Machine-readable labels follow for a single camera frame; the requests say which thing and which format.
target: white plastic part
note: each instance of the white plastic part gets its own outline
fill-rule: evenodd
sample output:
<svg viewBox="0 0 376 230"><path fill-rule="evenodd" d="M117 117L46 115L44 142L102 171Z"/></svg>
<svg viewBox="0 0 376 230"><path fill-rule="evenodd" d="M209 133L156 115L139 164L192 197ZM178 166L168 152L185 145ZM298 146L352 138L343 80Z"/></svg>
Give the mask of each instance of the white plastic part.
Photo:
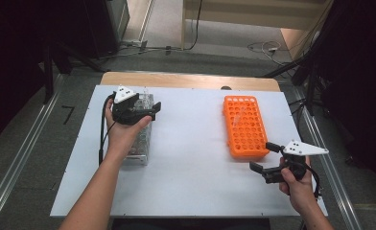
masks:
<svg viewBox="0 0 376 230"><path fill-rule="evenodd" d="M292 140L283 152L292 155L320 155L329 153L329 150Z"/></svg>
<svg viewBox="0 0 376 230"><path fill-rule="evenodd" d="M134 93L133 90L123 86L123 85L119 85L119 87L117 88L117 91L116 91L116 97L114 98L114 102L117 104L117 103L120 103L126 99L129 99L131 98L132 96L136 95L137 93Z"/></svg>

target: metal rail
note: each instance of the metal rail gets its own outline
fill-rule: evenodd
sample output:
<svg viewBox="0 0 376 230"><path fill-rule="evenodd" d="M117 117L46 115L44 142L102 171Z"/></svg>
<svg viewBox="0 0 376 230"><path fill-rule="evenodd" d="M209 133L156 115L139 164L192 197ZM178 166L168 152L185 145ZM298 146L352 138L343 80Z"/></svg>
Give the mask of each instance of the metal rail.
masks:
<svg viewBox="0 0 376 230"><path fill-rule="evenodd" d="M294 93L298 100L304 98L303 93L300 92L299 89L295 89ZM307 128L309 129L311 136L313 138L314 145L327 149L317 127L315 117L311 117L306 109L303 110L303 117L307 124ZM319 156L319 160L322 163L322 167L325 170L326 176L328 177L329 184L332 187L332 191L334 193L335 199L338 202L347 229L363 229L356 215L353 204L349 199L349 195L347 194L347 191L345 190L344 185L341 182L341 178L338 174L338 171L335 168L334 163L332 162L331 155L322 154Z"/></svg>
<svg viewBox="0 0 376 230"><path fill-rule="evenodd" d="M45 123L48 120L48 117L51 114L51 111L54 108L54 105L59 97L61 88L64 84L64 76L59 74L55 81L56 92L53 94L50 102L41 107L35 122L33 123L29 133L27 134L26 139L18 150L16 156L12 160L9 169L7 170L5 176L0 182L0 212L2 211L3 206L9 198L9 195L12 192L15 182L18 179L21 171L26 165L27 159L32 153L33 147L36 140L38 139L39 134L44 128Z"/></svg>

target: person's left hand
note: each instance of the person's left hand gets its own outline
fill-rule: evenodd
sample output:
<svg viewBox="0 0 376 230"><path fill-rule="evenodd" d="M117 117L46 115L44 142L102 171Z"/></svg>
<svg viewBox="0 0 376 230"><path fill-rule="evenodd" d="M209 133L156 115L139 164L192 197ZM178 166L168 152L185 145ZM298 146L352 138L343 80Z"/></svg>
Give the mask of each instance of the person's left hand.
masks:
<svg viewBox="0 0 376 230"><path fill-rule="evenodd" d="M108 147L105 158L114 158L120 160L121 163L128 155L137 134L150 123L152 117L146 116L133 126L121 125L113 121L111 111L112 105L113 100L110 99L106 104L105 111L107 129L109 129L113 123L115 124L107 135Z"/></svg>

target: wire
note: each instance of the wire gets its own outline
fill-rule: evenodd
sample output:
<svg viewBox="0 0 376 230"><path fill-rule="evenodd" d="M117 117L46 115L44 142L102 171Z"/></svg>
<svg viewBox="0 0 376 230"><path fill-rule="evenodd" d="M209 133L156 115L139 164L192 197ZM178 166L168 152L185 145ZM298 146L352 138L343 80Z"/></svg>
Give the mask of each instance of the wire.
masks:
<svg viewBox="0 0 376 230"><path fill-rule="evenodd" d="M110 130L112 129L112 127L117 123L117 120L113 122L113 124L107 129L107 132L106 132L106 135L105 135L105 138L104 140L102 141L103 143L105 142L106 140L106 137L107 135L109 134Z"/></svg>
<svg viewBox="0 0 376 230"><path fill-rule="evenodd" d="M194 5L194 0L191 0L191 6ZM191 8L191 14L194 14L194 9ZM191 17L191 40L194 40L194 17Z"/></svg>
<svg viewBox="0 0 376 230"><path fill-rule="evenodd" d="M305 168L306 170L308 170L309 172L311 172L311 174L313 175L314 177L314 180L315 182L317 183L315 189L314 189L314 197L315 198L318 198L320 196L319 194L319 188L320 188L320 181L319 181L319 176L317 175L317 172L315 172L309 165L307 165L307 163L300 163L300 162L296 162L296 161L293 161L291 159L288 160L288 164L289 165L297 165L298 167L301 167L301 168Z"/></svg>
<svg viewBox="0 0 376 230"><path fill-rule="evenodd" d="M304 138L301 135L301 128L300 128L300 121L301 121L301 114L304 111L305 103L302 103L299 106L299 109L297 110L296 114L296 130L298 131L299 138L301 139L302 142L304 142Z"/></svg>
<svg viewBox="0 0 376 230"><path fill-rule="evenodd" d="M307 35L304 36L304 38L302 38L302 39L301 39L296 45L294 45L292 48L290 48L289 51L291 51L293 48L295 48L295 47L301 45L301 44L304 42L304 40L307 39L307 38L311 35L311 33L317 28L317 26L320 25L320 24L323 22L323 21L322 21L322 17L323 17L323 15L325 15L326 12L328 11L329 6L330 6L330 4L328 4L328 5L326 6L325 10L323 10L323 12L322 12L322 14L320 15L319 20L317 21L317 24L314 26L314 28L313 28L310 32L308 32Z"/></svg>
<svg viewBox="0 0 376 230"><path fill-rule="evenodd" d="M196 35L195 35L195 41L194 43L191 45L190 48L186 49L186 50L192 50L194 48L194 46L197 44L197 41L198 41L198 25L200 24L200 10L202 9L202 0L200 0L200 8L198 9L198 16L197 16L197 26L196 26Z"/></svg>
<svg viewBox="0 0 376 230"><path fill-rule="evenodd" d="M289 103L289 106L293 105L293 104L297 104L297 103L304 103L305 102L305 99L300 99L300 100L296 100L292 103Z"/></svg>
<svg viewBox="0 0 376 230"><path fill-rule="evenodd" d="M116 93L113 93L109 96L107 96L107 98L105 99L105 103L104 103L104 107L102 109L102 120L101 120L101 139L100 139L100 148L99 148L99 165L101 165L102 161L104 160L104 144L105 144L105 140L104 140L104 126L105 126L105 112L106 112L106 105L107 105L107 102L110 100L110 99L114 99Z"/></svg>
<svg viewBox="0 0 376 230"><path fill-rule="evenodd" d="M124 54L124 55L116 55L113 57L128 57L128 56L133 56L133 55L141 55L141 54L146 54L148 52L154 52L154 51L165 51L165 49L152 49L152 50L145 50L145 51L139 51L136 53L131 53L131 54Z"/></svg>
<svg viewBox="0 0 376 230"><path fill-rule="evenodd" d="M261 47L261 51L255 51L253 49L253 45L255 44L262 44L262 47ZM269 55L267 53L267 51L265 50L265 45L271 45L272 47L269 49L269 52L271 52L271 55ZM289 51L289 50L279 50L281 47L281 43L278 42L278 41L275 41L275 40L271 40L271 41L264 41L264 42L254 42L254 43L251 43L251 44L248 44L247 45L247 48L251 51L251 52L254 52L254 53L263 53L268 59L272 60L273 62L275 62L276 64L278 64L279 66L283 66L285 65L287 62L280 62L280 61L277 61L275 60L272 56L275 54L275 52L277 51Z"/></svg>

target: white table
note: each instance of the white table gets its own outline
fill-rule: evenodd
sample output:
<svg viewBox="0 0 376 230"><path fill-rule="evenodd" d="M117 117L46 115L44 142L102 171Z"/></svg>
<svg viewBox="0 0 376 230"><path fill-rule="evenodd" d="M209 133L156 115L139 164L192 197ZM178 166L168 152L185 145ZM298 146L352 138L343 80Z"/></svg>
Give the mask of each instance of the white table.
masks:
<svg viewBox="0 0 376 230"><path fill-rule="evenodd" d="M143 87L129 86L142 93ZM64 217L98 168L101 110L117 86L98 85L59 186L52 217ZM223 120L225 95L258 100L269 141L299 140L283 93L148 87L162 109L153 122L148 166L123 166L113 200L113 217L297 216L277 184L233 159ZM259 163L276 167L280 154ZM327 215L323 201L319 205Z"/></svg>

